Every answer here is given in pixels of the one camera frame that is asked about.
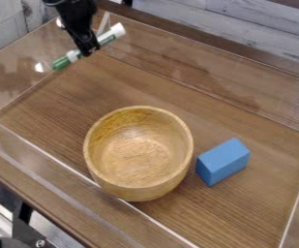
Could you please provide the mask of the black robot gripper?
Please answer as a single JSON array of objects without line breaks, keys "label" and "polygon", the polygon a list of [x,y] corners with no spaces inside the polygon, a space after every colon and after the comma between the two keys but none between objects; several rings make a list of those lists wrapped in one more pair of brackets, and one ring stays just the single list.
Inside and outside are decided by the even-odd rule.
[{"label": "black robot gripper", "polygon": [[98,11],[96,0],[44,0],[48,7],[57,9],[65,28],[76,32],[74,42],[85,57],[101,49],[101,43],[92,30]]}]

